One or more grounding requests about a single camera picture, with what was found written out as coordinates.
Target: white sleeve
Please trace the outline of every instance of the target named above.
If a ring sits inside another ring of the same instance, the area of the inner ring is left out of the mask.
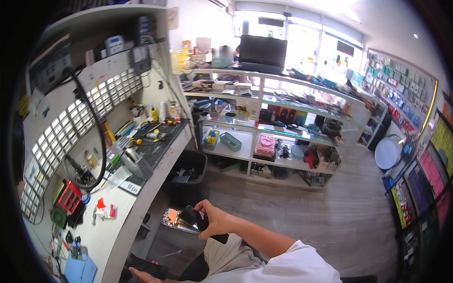
[[[261,272],[283,282],[341,283],[340,273],[326,263],[315,248],[300,240],[284,254],[271,258]]]

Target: hand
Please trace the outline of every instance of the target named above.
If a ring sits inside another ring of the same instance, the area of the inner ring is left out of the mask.
[[[213,206],[208,200],[202,200],[194,207],[195,211],[201,211],[209,218],[209,226],[198,237],[207,240],[213,235],[235,233],[241,219],[228,214],[218,207]]]
[[[151,261],[152,264],[159,264],[157,261]],[[151,274],[149,273],[146,273],[144,271],[139,271],[139,270],[136,270],[135,268],[133,267],[129,267],[129,270],[137,275],[138,279],[139,279],[139,282],[140,283],[162,283],[162,280],[160,279],[157,279],[156,277],[152,276]]]

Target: black trash bin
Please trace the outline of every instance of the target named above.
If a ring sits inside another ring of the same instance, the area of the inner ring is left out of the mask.
[[[202,183],[204,172],[206,170],[207,156],[191,150],[184,150],[176,161],[173,169],[167,177],[168,195],[170,202],[174,206],[185,208],[188,205],[195,207],[197,203],[209,198],[209,189]],[[173,181],[175,172],[181,169],[193,170],[194,176],[188,182]]]

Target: workbench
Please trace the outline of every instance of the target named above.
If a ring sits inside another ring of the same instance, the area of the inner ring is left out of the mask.
[[[76,226],[75,229],[69,228],[74,237],[81,237],[81,245],[87,247],[88,256],[97,266],[94,283],[119,281],[126,258],[151,202],[192,137],[190,123],[187,119],[182,119],[181,123],[176,125],[160,126],[159,130],[162,133],[170,134],[165,143],[156,142],[156,145],[148,146],[151,142],[144,141],[140,148],[140,151],[144,153],[144,158],[154,169],[154,174],[150,179],[144,181],[139,194],[133,195],[117,188],[108,195],[103,189],[96,191],[98,189],[96,187],[93,189],[95,193],[90,194],[91,200],[86,204],[83,224]],[[140,138],[147,132],[147,130],[139,130],[134,137]],[[97,170],[93,170],[95,176],[100,172],[99,167],[96,168]],[[106,205],[115,205],[116,216],[114,219],[104,220],[97,217],[96,225],[92,225],[92,212],[97,200],[101,197]],[[151,217],[161,218],[162,215],[152,215]],[[65,249],[63,252],[66,258],[70,256]]]

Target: plastic bag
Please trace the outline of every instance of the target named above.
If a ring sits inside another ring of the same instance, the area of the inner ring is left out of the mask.
[[[96,214],[102,218],[115,218],[115,205],[109,204],[96,209]]]

